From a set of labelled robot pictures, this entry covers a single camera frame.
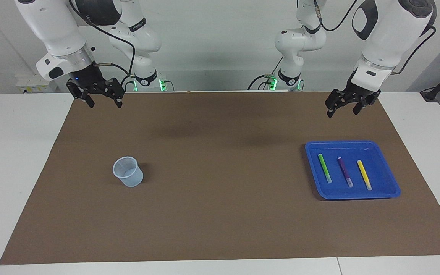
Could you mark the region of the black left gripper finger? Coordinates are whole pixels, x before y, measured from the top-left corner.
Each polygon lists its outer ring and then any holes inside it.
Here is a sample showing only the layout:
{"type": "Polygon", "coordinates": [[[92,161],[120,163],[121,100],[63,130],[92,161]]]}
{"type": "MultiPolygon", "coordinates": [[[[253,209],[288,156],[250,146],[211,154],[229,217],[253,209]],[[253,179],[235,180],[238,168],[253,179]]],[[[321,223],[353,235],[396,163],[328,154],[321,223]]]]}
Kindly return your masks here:
{"type": "Polygon", "coordinates": [[[346,106],[347,104],[344,91],[334,89],[325,100],[325,106],[328,109],[326,112],[327,116],[333,117],[337,109],[346,106]]]}
{"type": "Polygon", "coordinates": [[[358,95],[358,103],[356,103],[355,107],[353,108],[353,113],[358,115],[363,108],[373,105],[378,99],[380,93],[381,90],[378,90],[377,92],[372,92],[369,95],[358,95]]]}

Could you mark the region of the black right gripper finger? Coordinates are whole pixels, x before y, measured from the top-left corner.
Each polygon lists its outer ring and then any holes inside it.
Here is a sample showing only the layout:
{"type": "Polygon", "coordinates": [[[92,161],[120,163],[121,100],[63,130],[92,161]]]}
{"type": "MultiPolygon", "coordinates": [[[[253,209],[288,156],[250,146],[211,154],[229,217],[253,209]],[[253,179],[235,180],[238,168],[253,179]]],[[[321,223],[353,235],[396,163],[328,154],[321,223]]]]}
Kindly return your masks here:
{"type": "Polygon", "coordinates": [[[110,80],[105,80],[104,96],[112,99],[118,108],[122,108],[122,99],[125,91],[119,81],[113,77],[110,80]]]}
{"type": "Polygon", "coordinates": [[[81,101],[84,101],[85,103],[87,103],[89,108],[94,107],[95,103],[88,93],[88,88],[80,88],[71,79],[67,80],[66,86],[69,92],[71,93],[71,95],[74,97],[74,99],[79,99],[81,101]]]}

